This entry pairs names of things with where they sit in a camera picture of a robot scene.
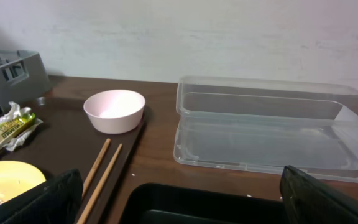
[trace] chopsticks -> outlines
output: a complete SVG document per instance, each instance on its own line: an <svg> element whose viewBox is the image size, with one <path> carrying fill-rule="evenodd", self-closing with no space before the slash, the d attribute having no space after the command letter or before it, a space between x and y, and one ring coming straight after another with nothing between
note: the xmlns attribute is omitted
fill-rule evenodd
<svg viewBox="0 0 358 224"><path fill-rule="evenodd" d="M100 162L102 161L102 159L104 157L104 154L106 153L107 148L110 145L110 141L111 141L110 139L106 139L106 142L103 144L103 147L100 150L98 157L94 161L93 166L92 166L91 170L89 171L88 176L86 177L86 179L84 181L84 187L83 187L83 190L82 190L82 197L84 197L86 191L90 187L91 181L93 180L93 177L94 177L94 174L98 170Z"/></svg>
<svg viewBox="0 0 358 224"><path fill-rule="evenodd" d="M98 185L96 186L95 190L92 193L91 198L89 199L88 203L86 204L84 210L82 211L82 214L80 218L78 219L77 224L83 224L85 223L88 215L90 214L90 211L93 208L94 203L96 202L96 199L99 197L100 191L102 190L104 184L106 183L107 177L109 176L111 169L116 162L117 156L122 148L122 144L120 144L117 148L117 151L114 153L113 157L110 160L109 165L107 166L106 170L104 171L102 178L100 178L100 181Z"/></svg>

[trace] crate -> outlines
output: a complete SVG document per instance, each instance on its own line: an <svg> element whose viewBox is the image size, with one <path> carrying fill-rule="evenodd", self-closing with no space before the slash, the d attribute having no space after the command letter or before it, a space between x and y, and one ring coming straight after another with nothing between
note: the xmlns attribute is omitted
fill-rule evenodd
<svg viewBox="0 0 358 224"><path fill-rule="evenodd" d="M0 50L0 114L9 111L10 101L21 103L50 89L38 52Z"/></svg>

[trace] pink bowl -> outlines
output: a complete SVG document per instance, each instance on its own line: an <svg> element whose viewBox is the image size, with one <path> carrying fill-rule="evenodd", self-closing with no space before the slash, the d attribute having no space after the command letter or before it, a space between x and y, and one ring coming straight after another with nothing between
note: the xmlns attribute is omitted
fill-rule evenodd
<svg viewBox="0 0 358 224"><path fill-rule="evenodd" d="M98 131L120 134L134 129L142 119L145 98L130 90L109 90L89 97L84 110Z"/></svg>

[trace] table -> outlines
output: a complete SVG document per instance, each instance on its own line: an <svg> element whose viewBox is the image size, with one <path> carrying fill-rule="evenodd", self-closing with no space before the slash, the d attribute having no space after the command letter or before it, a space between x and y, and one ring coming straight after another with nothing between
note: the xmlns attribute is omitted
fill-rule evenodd
<svg viewBox="0 0 358 224"><path fill-rule="evenodd" d="M176 83L55 76L50 80L53 89L47 96L52 97L84 100L101 91L127 89L139 92L146 99L145 110L150 117L134 157L123 174L115 201L111 208L107 208L110 212L106 223L118 223L131 192L151 182L280 200L280 175L186 166L174 161L173 145L180 119L176 112ZM358 184L325 182L358 200Z"/></svg>

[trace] yellow plate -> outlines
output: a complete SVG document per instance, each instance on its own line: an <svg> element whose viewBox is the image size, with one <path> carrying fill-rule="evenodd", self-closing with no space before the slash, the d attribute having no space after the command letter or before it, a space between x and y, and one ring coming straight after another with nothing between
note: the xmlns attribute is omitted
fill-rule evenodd
<svg viewBox="0 0 358 224"><path fill-rule="evenodd" d="M4 202L45 181L36 167L25 162L0 161L0 199Z"/></svg>

